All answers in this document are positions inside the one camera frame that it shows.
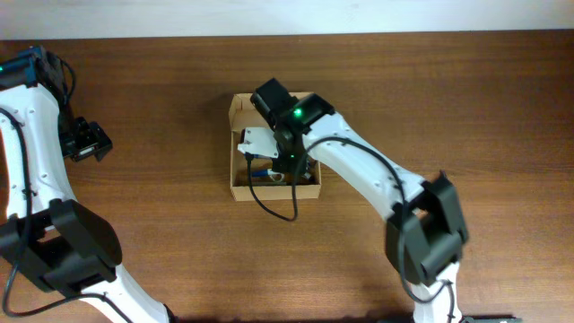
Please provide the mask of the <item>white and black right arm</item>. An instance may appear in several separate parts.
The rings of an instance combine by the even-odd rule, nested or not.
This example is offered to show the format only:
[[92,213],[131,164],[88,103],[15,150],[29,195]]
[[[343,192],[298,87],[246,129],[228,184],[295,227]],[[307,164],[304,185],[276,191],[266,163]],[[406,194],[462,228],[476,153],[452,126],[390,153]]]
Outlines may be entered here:
[[463,322],[457,274],[469,235],[457,190],[445,173],[428,180],[387,158],[316,94],[299,99],[276,80],[251,103],[266,122],[239,145],[247,161],[266,158],[295,190],[311,161],[337,173],[386,224],[386,255],[414,302],[411,322]]

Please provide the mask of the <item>blue cap whiteboard marker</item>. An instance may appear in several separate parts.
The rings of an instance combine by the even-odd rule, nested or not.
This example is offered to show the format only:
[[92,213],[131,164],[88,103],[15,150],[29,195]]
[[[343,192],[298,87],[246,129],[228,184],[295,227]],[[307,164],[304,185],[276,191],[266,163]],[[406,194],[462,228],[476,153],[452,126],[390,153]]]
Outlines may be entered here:
[[252,171],[250,175],[253,178],[269,178],[272,182],[284,182],[285,175],[272,169]]

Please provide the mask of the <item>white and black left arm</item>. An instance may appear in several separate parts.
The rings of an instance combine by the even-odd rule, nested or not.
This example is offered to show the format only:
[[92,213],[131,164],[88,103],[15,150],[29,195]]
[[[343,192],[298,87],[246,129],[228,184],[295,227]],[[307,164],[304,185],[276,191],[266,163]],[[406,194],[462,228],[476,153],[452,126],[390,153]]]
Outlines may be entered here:
[[176,321],[127,272],[111,224],[81,205],[65,159],[101,161],[113,143],[76,118],[74,70],[42,46],[1,64],[1,139],[8,178],[1,256],[12,269],[4,314],[34,316],[85,301],[112,322]]

